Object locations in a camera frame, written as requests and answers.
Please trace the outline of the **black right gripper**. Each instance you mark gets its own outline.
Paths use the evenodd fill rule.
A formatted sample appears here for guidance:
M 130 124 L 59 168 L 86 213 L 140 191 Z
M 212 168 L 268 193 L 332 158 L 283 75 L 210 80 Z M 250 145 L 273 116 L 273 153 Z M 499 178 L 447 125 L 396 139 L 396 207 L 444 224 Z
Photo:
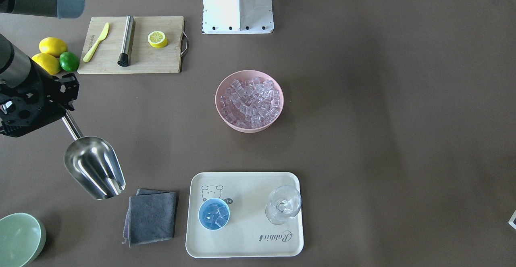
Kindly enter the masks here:
M 79 94 L 74 73 L 61 78 L 48 74 L 36 63 L 17 87 L 1 83 L 1 134 L 21 137 L 61 119 L 73 111 Z

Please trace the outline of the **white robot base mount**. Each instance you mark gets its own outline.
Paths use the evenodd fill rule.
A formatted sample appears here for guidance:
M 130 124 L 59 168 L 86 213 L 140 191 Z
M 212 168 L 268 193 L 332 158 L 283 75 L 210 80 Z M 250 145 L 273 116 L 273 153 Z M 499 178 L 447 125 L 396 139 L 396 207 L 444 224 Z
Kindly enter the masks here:
M 275 25 L 272 0 L 203 0 L 202 33 L 268 34 Z

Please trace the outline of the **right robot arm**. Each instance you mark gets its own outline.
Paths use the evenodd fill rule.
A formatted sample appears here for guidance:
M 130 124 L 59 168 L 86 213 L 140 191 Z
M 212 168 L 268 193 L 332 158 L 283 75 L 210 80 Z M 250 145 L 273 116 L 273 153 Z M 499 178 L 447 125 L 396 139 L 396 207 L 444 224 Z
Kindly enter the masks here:
M 76 19 L 85 0 L 1 0 L 2 15 Z M 21 137 L 63 120 L 74 139 L 81 131 L 71 116 L 79 95 L 76 71 L 51 75 L 4 35 L 1 36 L 1 134 Z

